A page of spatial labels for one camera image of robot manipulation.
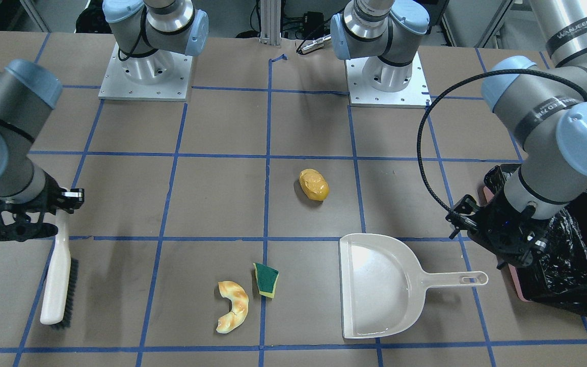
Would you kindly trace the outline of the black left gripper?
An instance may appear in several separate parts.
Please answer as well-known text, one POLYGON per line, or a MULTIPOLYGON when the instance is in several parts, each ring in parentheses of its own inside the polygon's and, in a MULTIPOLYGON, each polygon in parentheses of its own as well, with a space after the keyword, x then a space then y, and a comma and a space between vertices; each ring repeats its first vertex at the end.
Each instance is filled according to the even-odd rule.
POLYGON ((526 268, 547 255, 548 219, 535 219, 537 204, 529 202, 518 211, 503 191, 494 195, 486 206, 477 206, 466 195, 448 211, 446 220, 454 226, 451 238, 461 230, 505 265, 526 268))

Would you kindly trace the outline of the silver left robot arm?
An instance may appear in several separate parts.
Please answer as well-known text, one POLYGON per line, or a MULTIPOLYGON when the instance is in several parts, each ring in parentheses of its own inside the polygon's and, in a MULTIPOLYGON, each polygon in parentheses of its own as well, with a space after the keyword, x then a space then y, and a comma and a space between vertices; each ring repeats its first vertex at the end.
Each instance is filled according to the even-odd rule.
POLYGON ((434 98, 422 116, 416 142, 427 191, 447 211, 454 235, 469 237, 498 256, 498 268, 526 268, 548 249, 550 220, 587 190, 587 1, 531 1, 546 51, 554 63, 539 70, 524 56, 500 61, 434 98), (528 157, 483 207, 466 195, 454 207, 431 189, 421 155, 422 131, 447 94, 482 80, 481 94, 528 157))

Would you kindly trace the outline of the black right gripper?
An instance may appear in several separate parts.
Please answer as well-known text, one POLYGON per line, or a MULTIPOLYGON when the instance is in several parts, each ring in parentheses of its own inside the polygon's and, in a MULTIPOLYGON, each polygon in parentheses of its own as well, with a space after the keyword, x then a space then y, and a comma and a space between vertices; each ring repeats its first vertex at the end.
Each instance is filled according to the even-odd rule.
POLYGON ((85 202, 85 190, 65 190, 58 186, 44 188, 26 203, 11 203, 0 199, 0 241, 25 242, 46 239, 59 233, 58 226, 44 222, 46 214, 58 211, 74 214, 85 202))

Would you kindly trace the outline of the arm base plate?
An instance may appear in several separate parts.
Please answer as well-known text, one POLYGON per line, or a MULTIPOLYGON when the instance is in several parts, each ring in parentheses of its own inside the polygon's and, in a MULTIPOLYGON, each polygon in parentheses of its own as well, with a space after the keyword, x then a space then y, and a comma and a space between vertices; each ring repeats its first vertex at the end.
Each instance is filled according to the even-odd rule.
POLYGON ((403 67, 378 57, 345 60, 350 105, 367 108, 423 109, 431 104, 419 54, 403 67))
POLYGON ((103 100, 186 102, 194 57, 159 50, 146 58, 121 61, 115 44, 98 97, 103 100))

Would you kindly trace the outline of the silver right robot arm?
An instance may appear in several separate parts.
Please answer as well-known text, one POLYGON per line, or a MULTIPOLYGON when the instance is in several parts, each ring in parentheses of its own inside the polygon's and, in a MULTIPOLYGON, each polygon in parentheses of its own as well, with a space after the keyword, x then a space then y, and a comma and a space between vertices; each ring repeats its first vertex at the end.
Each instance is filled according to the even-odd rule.
MULTIPOLYGON (((134 82, 170 74, 168 54, 202 53, 209 16, 191 1, 104 1, 117 41, 117 60, 134 82)), ((30 160, 28 153, 56 108, 63 84, 37 63, 16 59, 0 71, 0 241, 24 242, 59 233, 46 214, 73 214, 85 202, 30 160)))

